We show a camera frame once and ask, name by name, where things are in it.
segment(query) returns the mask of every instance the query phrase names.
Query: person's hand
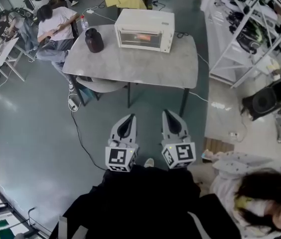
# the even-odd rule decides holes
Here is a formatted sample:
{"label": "person's hand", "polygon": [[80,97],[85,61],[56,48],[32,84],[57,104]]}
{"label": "person's hand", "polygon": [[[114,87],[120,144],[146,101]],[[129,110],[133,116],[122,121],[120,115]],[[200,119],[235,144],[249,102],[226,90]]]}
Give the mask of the person's hand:
{"label": "person's hand", "polygon": [[52,37],[56,31],[57,31],[56,29],[52,29],[52,30],[48,31],[46,34],[47,34],[47,36]]}
{"label": "person's hand", "polygon": [[62,31],[64,28],[66,28],[66,25],[65,25],[65,24],[59,24],[59,25],[57,26],[57,31],[60,32],[60,31]]}

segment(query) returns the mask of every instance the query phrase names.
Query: gray marble tabletop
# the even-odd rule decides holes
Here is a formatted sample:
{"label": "gray marble tabletop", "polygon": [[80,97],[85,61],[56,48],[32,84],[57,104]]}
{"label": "gray marble tabletop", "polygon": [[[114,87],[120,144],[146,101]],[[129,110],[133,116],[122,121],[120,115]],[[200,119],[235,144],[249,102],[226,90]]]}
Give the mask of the gray marble tabletop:
{"label": "gray marble tabletop", "polygon": [[82,32],[66,58],[64,73],[178,88],[196,87],[198,57],[192,36],[179,39],[175,35],[170,53],[164,53],[120,48],[114,25],[93,28],[102,35],[104,50],[90,52]]}

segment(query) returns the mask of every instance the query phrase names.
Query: green floor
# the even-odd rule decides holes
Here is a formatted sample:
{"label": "green floor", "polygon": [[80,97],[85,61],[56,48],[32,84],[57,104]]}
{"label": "green floor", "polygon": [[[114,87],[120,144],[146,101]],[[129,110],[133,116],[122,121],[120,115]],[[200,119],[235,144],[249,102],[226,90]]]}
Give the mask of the green floor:
{"label": "green floor", "polygon": [[[78,12],[103,0],[79,0]],[[200,0],[159,0],[172,11],[176,31],[191,34],[197,51],[208,60],[207,36]],[[98,14],[116,19],[115,8],[97,10]],[[95,14],[86,16],[90,25],[110,24]],[[29,63],[22,57],[17,65],[26,77],[22,82],[14,73],[0,88],[0,191],[27,217],[33,217],[53,229],[58,216],[81,194],[89,192],[102,180],[81,148],[68,109],[68,85],[47,62]],[[208,98],[208,66],[199,59],[199,75],[193,92]],[[157,167],[166,169],[161,155],[161,113],[170,109],[178,113],[182,89],[132,84],[132,106],[126,108],[126,89],[92,100],[74,114],[83,144],[95,162],[105,167],[105,146],[110,130],[120,118],[134,113],[138,120],[138,164],[153,157]],[[189,95],[183,118],[186,120],[197,155],[203,151],[207,104]]]}

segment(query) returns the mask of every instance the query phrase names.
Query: oven glass window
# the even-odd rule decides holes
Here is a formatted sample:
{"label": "oven glass window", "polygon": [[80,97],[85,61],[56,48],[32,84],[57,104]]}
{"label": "oven glass window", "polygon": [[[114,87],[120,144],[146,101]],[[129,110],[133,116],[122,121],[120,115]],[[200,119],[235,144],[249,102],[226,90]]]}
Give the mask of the oven glass window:
{"label": "oven glass window", "polygon": [[120,30],[123,45],[145,46],[160,48],[161,33],[126,32]]}

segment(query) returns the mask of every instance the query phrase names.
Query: dark jar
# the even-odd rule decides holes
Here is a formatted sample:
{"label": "dark jar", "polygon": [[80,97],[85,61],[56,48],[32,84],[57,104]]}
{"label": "dark jar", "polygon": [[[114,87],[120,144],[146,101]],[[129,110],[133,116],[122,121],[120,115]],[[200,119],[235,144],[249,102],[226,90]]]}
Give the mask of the dark jar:
{"label": "dark jar", "polygon": [[104,49],[104,43],[101,34],[95,29],[90,28],[85,32],[85,42],[93,53],[100,52]]}

